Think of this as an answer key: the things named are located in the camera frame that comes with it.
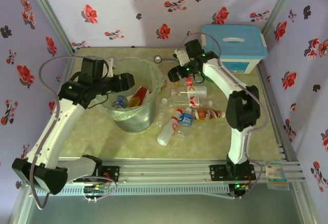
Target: bottle cap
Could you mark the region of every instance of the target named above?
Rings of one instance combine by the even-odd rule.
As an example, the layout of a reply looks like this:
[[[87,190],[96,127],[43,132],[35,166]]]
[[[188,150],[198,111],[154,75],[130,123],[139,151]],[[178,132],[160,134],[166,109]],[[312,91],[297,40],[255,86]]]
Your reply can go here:
[[[162,105],[166,105],[168,103],[168,99],[167,98],[162,98],[162,100],[160,101],[160,103]]]
[[[171,89],[171,96],[174,97],[176,95],[176,90],[173,88]]]

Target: table surface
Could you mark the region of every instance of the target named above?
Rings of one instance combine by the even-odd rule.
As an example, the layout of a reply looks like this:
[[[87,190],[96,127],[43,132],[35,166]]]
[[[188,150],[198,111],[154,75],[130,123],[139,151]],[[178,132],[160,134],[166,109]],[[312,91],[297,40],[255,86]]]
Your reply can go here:
[[[108,57],[137,57],[153,61],[154,56],[171,58],[171,48],[81,48],[78,55]],[[174,87],[169,82],[167,72],[177,63],[170,60],[158,64],[164,73],[168,86],[159,92],[157,102],[169,97]],[[75,61],[73,73],[80,70],[81,60]],[[262,86],[257,70],[250,74],[238,74],[237,77],[247,85],[256,85],[260,100],[267,109]],[[207,99],[213,100],[213,109],[225,110],[228,100],[223,92],[214,84],[205,81],[208,88]],[[264,121],[261,114],[257,124]],[[76,122],[61,152],[61,157],[80,157],[90,154],[101,159],[110,158],[161,158],[161,159],[219,159],[225,160],[230,149],[231,129],[225,118],[212,120],[195,120],[192,132],[187,140],[180,140],[173,135],[167,146],[157,142],[161,128],[152,124],[141,133],[132,134],[122,131],[103,109],[94,107],[87,109]],[[275,134],[271,121],[260,131],[252,134],[249,145],[249,156],[256,160],[280,160]]]

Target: wall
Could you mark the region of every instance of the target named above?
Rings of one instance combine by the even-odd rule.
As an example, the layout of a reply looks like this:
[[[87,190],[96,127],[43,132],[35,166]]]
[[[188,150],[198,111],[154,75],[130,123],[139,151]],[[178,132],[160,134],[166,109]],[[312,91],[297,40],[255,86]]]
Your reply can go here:
[[[74,48],[176,47],[204,24],[263,28],[277,0],[48,0]]]
[[[328,221],[327,1],[289,0],[266,35],[263,61],[322,223]]]
[[[11,165],[50,118],[53,97],[39,81],[39,66],[68,53],[36,0],[1,0],[0,11],[0,223],[7,223],[21,185]],[[55,90],[64,67],[64,61],[45,67],[43,77]]]

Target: white label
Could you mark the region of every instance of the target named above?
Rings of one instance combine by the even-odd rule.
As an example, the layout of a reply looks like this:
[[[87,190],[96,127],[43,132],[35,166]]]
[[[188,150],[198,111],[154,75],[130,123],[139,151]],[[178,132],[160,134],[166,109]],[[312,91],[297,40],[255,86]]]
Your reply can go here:
[[[191,96],[206,97],[207,88],[206,88],[206,86],[187,87],[187,95],[188,95],[188,97],[191,97]]]
[[[199,97],[189,97],[189,107],[199,107]]]

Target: trash bin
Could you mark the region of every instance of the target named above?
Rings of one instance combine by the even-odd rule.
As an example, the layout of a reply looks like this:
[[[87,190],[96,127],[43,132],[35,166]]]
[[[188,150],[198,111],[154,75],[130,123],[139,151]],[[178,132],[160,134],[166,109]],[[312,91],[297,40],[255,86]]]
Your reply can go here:
[[[108,112],[115,123],[124,131],[138,133],[147,129],[154,121],[156,114],[156,97],[164,82],[164,77],[157,65],[148,60],[142,60],[133,57],[122,58],[118,61],[117,68],[113,70],[114,74],[130,73],[133,74],[135,85],[124,92],[108,95],[108,100],[99,105],[101,111]],[[125,109],[113,109],[113,102],[117,96],[128,97],[133,95],[136,90],[144,86],[149,89],[149,97],[138,107]],[[97,102],[102,102],[106,96],[97,96]]]

